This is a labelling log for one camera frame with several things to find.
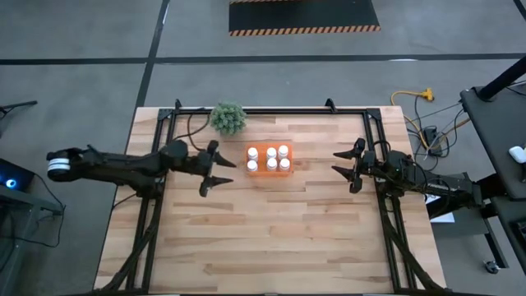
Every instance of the green plant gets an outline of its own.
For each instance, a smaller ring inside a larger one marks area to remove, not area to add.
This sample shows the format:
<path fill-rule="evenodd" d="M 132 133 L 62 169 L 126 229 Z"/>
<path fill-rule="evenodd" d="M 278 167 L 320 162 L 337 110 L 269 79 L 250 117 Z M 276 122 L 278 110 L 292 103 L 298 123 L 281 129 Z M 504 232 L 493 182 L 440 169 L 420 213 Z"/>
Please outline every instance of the green plant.
<path fill-rule="evenodd" d="M 245 127 L 247 114 L 239 104 L 219 103 L 210 114 L 210 125 L 224 135 L 235 135 Z"/>

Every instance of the gray floor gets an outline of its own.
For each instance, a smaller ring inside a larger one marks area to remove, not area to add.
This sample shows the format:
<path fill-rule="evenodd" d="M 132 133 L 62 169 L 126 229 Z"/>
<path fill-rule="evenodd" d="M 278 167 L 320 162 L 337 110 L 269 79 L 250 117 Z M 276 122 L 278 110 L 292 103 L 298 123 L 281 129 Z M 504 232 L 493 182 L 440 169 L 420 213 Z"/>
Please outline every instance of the gray floor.
<path fill-rule="evenodd" d="M 2 0 L 0 58 L 146 57 L 160 0 Z M 411 54 L 526 52 L 526 21 L 512 0 L 373 0 L 381 33 L 228 37 L 228 1 L 172 0 L 160 57 L 275 54 Z M 389 104 L 396 90 L 431 87 L 421 115 L 456 103 L 459 92 L 488 82 L 514 60 L 435 62 L 295 62 L 156 65 L 145 106 L 237 101 L 245 105 Z M 0 104 L 37 99 L 2 120 L 0 157 L 45 175 L 47 152 L 92 144 L 123 152 L 144 65 L 0 66 Z M 397 103 L 414 116 L 413 98 Z M 443 127 L 458 112 L 426 118 Z M 493 169 L 471 124 L 437 173 Z M 78 181 L 49 186 L 67 204 L 62 242 L 33 246 L 17 295 L 80 293 L 92 287 L 115 186 Z M 35 191 L 47 196 L 36 187 Z M 489 275 L 484 237 L 436 235 L 448 287 L 459 292 L 525 295 L 526 281 L 498 223 L 493 223 L 510 269 Z M 58 222 L 42 223 L 37 239 L 53 241 Z"/>

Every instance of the white cap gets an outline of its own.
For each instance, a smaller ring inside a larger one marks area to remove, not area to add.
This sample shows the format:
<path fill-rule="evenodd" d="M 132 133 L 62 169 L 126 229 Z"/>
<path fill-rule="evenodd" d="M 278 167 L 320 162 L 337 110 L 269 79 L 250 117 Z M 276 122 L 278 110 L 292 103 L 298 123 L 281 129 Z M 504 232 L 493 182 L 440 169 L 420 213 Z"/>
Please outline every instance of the white cap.
<path fill-rule="evenodd" d="M 267 149 L 267 151 L 266 151 L 266 156 L 269 157 L 269 158 L 274 158 L 274 157 L 276 157 L 276 149 L 273 148 L 273 147 Z"/>
<path fill-rule="evenodd" d="M 248 148 L 248 157 L 256 157 L 257 156 L 257 149 L 252 147 Z"/>
<path fill-rule="evenodd" d="M 279 168 L 280 169 L 290 169 L 290 160 L 282 159 L 279 162 Z"/>
<path fill-rule="evenodd" d="M 266 162 L 266 166 L 271 169 L 275 169 L 278 167 L 278 160 L 272 158 L 269 159 L 269 161 Z"/>
<path fill-rule="evenodd" d="M 278 152 L 279 152 L 279 155 L 281 155 L 281 156 L 287 156 L 287 154 L 288 154 L 288 147 L 286 145 L 281 145 L 279 147 Z"/>
<path fill-rule="evenodd" d="M 257 171 L 257 162 L 255 160 L 249 160 L 247 162 L 247 169 L 251 172 Z"/>

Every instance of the wooden tabletop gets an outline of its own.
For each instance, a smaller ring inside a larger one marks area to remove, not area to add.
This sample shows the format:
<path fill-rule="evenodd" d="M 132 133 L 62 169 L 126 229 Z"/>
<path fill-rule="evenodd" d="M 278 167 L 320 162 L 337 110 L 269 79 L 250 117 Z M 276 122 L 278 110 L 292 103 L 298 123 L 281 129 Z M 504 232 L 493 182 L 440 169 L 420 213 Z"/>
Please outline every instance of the wooden tabletop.
<path fill-rule="evenodd" d="M 380 108 L 392 149 L 411 154 L 401 108 Z M 158 110 L 137 110 L 128 154 L 150 152 Z M 204 122 L 205 116 L 194 116 L 190 129 Z M 178 116 L 176 135 L 185 133 L 187 116 Z M 150 292 L 392 291 L 373 181 L 365 177 L 363 189 L 350 194 L 348 183 L 330 168 L 335 164 L 352 167 L 352 161 L 332 154 L 350 150 L 360 136 L 365 138 L 359 115 L 250 115 L 240 135 L 220 136 L 211 127 L 196 134 L 193 140 L 199 147 L 219 141 L 222 156 L 238 167 L 215 166 L 213 173 L 235 181 L 203 198 L 197 190 L 202 178 L 168 174 Z M 251 141 L 290 142 L 291 176 L 248 177 L 244 153 Z M 119 188 L 116 202 L 132 193 L 129 187 Z M 113 211 L 95 288 L 107 284 L 130 254 L 140 203 L 134 197 Z M 422 195 L 408 192 L 401 198 L 401 207 L 411 251 L 434 281 L 444 286 Z"/>

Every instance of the white bottle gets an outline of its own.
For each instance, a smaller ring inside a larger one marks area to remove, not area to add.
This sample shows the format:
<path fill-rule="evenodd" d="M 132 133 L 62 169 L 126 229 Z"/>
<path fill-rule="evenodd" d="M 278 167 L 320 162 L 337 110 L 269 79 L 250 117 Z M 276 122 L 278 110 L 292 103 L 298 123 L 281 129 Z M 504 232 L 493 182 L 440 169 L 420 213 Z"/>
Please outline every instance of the white bottle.
<path fill-rule="evenodd" d="M 248 160 L 247 169 L 249 172 L 257 172 L 257 162 L 255 160 Z"/>
<path fill-rule="evenodd" d="M 266 162 L 266 169 L 268 171 L 275 171 L 278 168 L 278 160 L 276 158 L 271 158 Z"/>
<path fill-rule="evenodd" d="M 282 172 L 288 172 L 290 170 L 290 160 L 282 159 L 279 162 L 279 170 Z"/>
<path fill-rule="evenodd" d="M 252 147 L 248 149 L 248 159 L 257 161 L 257 149 Z"/>
<path fill-rule="evenodd" d="M 286 145 L 281 145 L 278 149 L 278 158 L 280 160 L 286 159 L 288 156 L 288 147 Z"/>
<path fill-rule="evenodd" d="M 267 151 L 266 151 L 266 158 L 267 158 L 267 160 L 276 158 L 276 155 L 277 155 L 277 153 L 276 153 L 276 149 L 275 148 L 271 147 L 271 148 L 267 149 Z"/>

